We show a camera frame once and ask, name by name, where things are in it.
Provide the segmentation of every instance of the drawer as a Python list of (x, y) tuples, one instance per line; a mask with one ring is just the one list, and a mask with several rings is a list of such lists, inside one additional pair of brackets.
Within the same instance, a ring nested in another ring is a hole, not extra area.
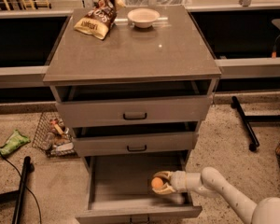
[(93, 127), (76, 132), (73, 142), (80, 157), (191, 150), (198, 138), (197, 126), (187, 122)]
[(179, 152), (90, 157), (88, 208), (76, 219), (86, 223), (148, 223), (170, 218), (197, 217), (188, 194), (159, 196), (150, 186), (162, 170), (183, 168)]
[(175, 97), (93, 102), (58, 103), (57, 109), (69, 127), (130, 125), (203, 120), (211, 98)]

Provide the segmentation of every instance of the orange ball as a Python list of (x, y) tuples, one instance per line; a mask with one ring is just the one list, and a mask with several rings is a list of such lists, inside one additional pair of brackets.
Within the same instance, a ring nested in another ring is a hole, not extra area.
[(161, 188), (161, 186), (163, 186), (164, 183), (163, 181), (161, 180), (161, 178), (159, 177), (154, 177), (152, 180), (151, 180), (151, 187), (154, 188), (154, 189), (159, 189)]

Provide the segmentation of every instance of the gray countertop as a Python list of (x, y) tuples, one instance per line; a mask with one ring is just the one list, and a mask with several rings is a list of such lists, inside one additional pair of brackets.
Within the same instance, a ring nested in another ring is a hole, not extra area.
[(44, 82), (73, 85), (220, 76), (184, 7), (154, 7), (161, 16), (147, 29), (135, 28), (127, 20), (132, 9), (119, 11), (105, 40), (75, 31), (77, 21), (88, 12), (84, 8), (75, 10)]

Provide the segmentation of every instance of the black stand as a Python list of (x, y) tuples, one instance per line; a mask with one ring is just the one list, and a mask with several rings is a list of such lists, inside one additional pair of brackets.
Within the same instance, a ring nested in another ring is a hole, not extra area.
[(30, 163), (30, 157), (25, 157), (24, 164), (21, 170), (21, 180), (18, 190), (0, 194), (0, 204), (8, 203), (16, 200), (15, 211), (12, 218), (12, 224), (20, 224), (21, 210), (24, 202), (24, 195), (26, 191), (27, 177), (33, 171), (33, 165)]
[(243, 124), (244, 124), (245, 128), (247, 129), (248, 134), (252, 140), (252, 143), (249, 145), (249, 149), (252, 152), (256, 151), (257, 148), (259, 147), (259, 140), (255, 136), (253, 129), (250, 125), (250, 122), (280, 122), (280, 115), (276, 115), (276, 116), (247, 116), (247, 115), (245, 115), (245, 112), (242, 109), (241, 104), (239, 103), (239, 101), (237, 100), (237, 98), (235, 96), (232, 96), (231, 107), (236, 108), (242, 118)]

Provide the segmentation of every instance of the cabinet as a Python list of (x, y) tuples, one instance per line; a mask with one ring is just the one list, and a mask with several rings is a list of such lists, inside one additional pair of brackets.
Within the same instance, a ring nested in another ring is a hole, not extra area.
[(220, 76), (182, 6), (137, 29), (123, 8), (104, 41), (74, 31), (74, 11), (44, 82), (89, 171), (80, 223), (134, 223), (197, 217), (190, 195), (158, 196), (160, 170), (184, 169)]

